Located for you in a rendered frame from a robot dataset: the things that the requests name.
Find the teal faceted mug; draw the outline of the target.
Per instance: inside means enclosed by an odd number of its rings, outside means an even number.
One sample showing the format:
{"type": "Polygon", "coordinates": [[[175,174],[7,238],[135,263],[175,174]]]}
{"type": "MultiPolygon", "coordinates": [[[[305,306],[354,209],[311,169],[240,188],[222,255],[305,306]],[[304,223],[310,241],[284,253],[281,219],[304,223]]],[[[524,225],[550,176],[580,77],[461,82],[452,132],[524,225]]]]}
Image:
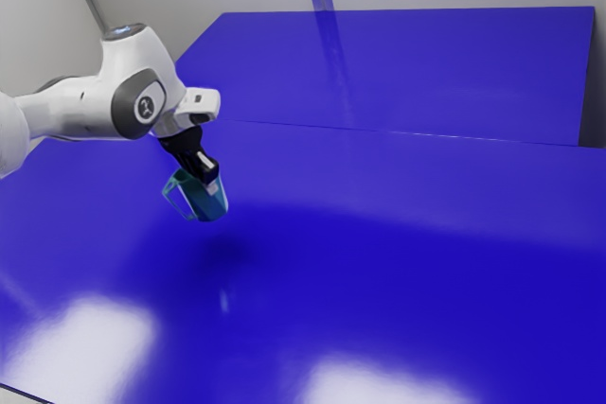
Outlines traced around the teal faceted mug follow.
{"type": "Polygon", "coordinates": [[[185,220],[212,222],[228,212],[220,176],[210,184],[204,184],[179,168],[169,177],[162,195],[185,220]]]}

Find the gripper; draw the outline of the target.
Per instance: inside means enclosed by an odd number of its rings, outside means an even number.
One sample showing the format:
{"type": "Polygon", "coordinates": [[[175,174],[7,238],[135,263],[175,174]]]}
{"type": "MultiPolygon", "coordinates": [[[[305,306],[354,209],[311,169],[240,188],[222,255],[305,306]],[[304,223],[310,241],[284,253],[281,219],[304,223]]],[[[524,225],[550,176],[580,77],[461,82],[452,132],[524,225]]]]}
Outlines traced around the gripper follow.
{"type": "Polygon", "coordinates": [[[158,142],[182,168],[202,184],[212,184],[220,175],[219,163],[202,150],[203,130],[194,126],[173,136],[161,137],[158,142]]]}

